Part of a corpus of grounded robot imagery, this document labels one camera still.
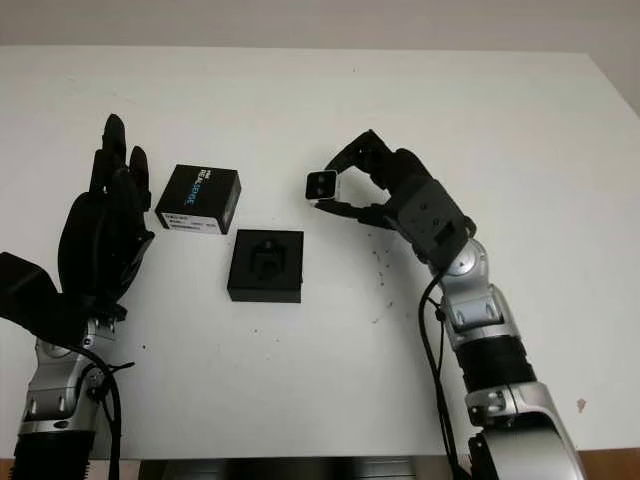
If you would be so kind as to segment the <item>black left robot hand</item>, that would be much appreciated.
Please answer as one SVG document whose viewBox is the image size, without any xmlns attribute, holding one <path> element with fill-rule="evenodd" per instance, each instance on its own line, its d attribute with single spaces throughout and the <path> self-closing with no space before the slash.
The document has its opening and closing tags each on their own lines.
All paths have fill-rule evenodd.
<svg viewBox="0 0 640 480">
<path fill-rule="evenodd" d="M 125 126 L 106 120 L 88 190 L 73 202 L 59 248 L 63 294 L 93 316 L 124 317 L 118 301 L 133 283 L 155 234 L 144 214 L 151 206 L 145 151 L 127 150 Z"/>
</svg>

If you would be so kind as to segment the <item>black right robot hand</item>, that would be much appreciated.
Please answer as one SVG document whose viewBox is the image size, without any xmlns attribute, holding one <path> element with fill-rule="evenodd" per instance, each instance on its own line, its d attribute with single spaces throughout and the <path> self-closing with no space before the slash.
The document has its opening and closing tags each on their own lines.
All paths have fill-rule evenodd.
<svg viewBox="0 0 640 480">
<path fill-rule="evenodd" d="M 415 154 L 404 148 L 392 151 L 373 130 L 365 131 L 345 146 L 329 162 L 326 170 L 341 174 L 351 167 L 367 174 L 378 188 L 387 190 L 390 195 L 393 195 L 410 177 L 430 176 Z M 330 198 L 319 199 L 314 207 L 329 214 L 354 219 L 365 225 L 384 229 L 392 228 L 385 218 L 385 207 L 380 204 L 356 207 Z"/>
</svg>

